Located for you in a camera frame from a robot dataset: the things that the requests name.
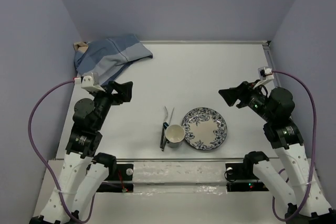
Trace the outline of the blue and beige checked placemat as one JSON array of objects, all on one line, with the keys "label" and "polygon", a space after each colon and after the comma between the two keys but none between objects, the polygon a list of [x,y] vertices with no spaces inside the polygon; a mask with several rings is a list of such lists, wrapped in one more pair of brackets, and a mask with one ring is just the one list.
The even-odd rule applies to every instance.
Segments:
[{"label": "blue and beige checked placemat", "polygon": [[74,44],[77,73],[96,72],[101,85],[115,80],[133,63],[153,58],[153,54],[134,34]]}]

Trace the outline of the blue floral ceramic plate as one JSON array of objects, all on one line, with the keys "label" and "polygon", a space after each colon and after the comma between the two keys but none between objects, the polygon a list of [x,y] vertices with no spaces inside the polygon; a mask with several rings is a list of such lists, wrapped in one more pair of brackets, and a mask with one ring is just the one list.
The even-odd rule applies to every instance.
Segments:
[{"label": "blue floral ceramic plate", "polygon": [[215,110],[199,107],[190,110],[182,119],[184,140],[199,151],[213,151],[219,148],[227,137],[227,124]]}]

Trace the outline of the dark green mug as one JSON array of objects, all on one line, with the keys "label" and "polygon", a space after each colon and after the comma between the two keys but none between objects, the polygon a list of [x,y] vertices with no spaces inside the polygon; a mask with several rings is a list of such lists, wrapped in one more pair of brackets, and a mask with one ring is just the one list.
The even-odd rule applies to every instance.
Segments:
[{"label": "dark green mug", "polygon": [[165,149],[166,145],[170,148],[178,148],[185,138],[185,130],[183,127],[177,124],[168,125],[165,122],[164,128],[165,130],[162,150]]}]

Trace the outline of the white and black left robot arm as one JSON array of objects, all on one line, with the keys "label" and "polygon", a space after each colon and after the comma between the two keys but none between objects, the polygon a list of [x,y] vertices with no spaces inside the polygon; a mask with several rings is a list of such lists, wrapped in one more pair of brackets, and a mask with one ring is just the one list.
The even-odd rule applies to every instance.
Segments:
[{"label": "white and black left robot arm", "polygon": [[41,213],[30,223],[87,223],[83,219],[87,208],[92,209],[97,189],[115,176],[116,157],[96,150],[102,140],[100,130],[113,105],[130,102],[133,82],[119,84],[110,81],[105,86],[89,77],[72,81],[86,90],[92,99],[84,98],[74,106],[73,126],[59,176],[37,149],[32,137],[32,119],[28,119],[28,137],[34,152],[46,166],[55,187]]}]

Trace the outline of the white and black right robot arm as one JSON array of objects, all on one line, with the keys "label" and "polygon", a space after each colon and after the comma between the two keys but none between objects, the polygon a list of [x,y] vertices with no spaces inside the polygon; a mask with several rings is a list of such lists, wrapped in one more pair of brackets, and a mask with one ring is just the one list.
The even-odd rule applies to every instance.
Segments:
[{"label": "white and black right robot arm", "polygon": [[307,159],[304,141],[291,119],[295,108],[293,96],[284,88],[263,94],[264,86],[242,82],[239,86],[219,90],[228,106],[251,108],[265,120],[263,131],[278,158],[288,181],[284,181],[263,152],[245,155],[241,171],[248,178],[259,178],[273,197],[287,208],[285,223],[335,223],[335,210],[323,195],[313,174],[313,161]]}]

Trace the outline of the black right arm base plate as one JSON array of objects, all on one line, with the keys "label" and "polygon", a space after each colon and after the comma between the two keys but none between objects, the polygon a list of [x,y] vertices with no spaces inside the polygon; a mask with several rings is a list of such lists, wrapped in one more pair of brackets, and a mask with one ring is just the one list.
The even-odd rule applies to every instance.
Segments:
[{"label": "black right arm base plate", "polygon": [[228,193],[268,191],[259,178],[252,172],[245,171],[243,163],[226,163],[224,178]]}]

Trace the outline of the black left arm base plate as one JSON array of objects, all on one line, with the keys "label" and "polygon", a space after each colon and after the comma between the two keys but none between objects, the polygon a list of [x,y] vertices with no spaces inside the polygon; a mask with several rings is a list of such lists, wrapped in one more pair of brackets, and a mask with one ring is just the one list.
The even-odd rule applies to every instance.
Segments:
[{"label": "black left arm base plate", "polygon": [[117,164],[115,172],[109,171],[108,177],[97,189],[98,193],[132,193],[133,192],[132,163]]}]

